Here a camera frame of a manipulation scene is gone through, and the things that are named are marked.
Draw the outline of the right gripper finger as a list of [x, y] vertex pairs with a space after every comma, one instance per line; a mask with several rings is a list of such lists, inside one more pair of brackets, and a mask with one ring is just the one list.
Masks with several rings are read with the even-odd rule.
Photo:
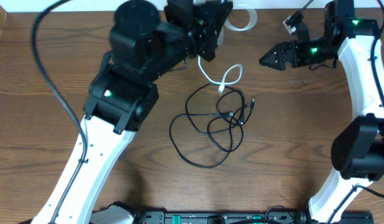
[[277, 60], [275, 58], [261, 58], [260, 65], [273, 68], [275, 70], [284, 71], [286, 69], [286, 64], [282, 60]]
[[284, 52], [286, 49], [286, 43], [278, 43], [272, 49], [270, 49], [267, 53], [265, 53], [261, 58], [260, 62], [285, 62], [286, 61], [286, 53]]

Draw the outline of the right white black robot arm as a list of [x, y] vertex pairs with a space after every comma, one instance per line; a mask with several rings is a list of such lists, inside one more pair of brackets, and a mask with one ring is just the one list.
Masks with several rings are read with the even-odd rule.
[[361, 191], [384, 176], [384, 66], [380, 41], [384, 24], [355, 15], [352, 0], [325, 5], [324, 34], [312, 39], [302, 11], [284, 20], [297, 39], [276, 44], [260, 58], [265, 67], [283, 71], [333, 60], [344, 68], [352, 101], [351, 123], [331, 147], [332, 170], [295, 223], [340, 223]]

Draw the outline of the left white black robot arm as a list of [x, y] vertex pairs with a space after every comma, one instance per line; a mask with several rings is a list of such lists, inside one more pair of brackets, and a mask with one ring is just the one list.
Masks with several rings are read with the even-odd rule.
[[149, 1], [120, 5], [90, 84], [71, 156], [34, 223], [88, 223], [119, 156], [159, 98], [156, 80], [188, 58], [215, 58], [231, 1], [169, 1], [162, 14]]

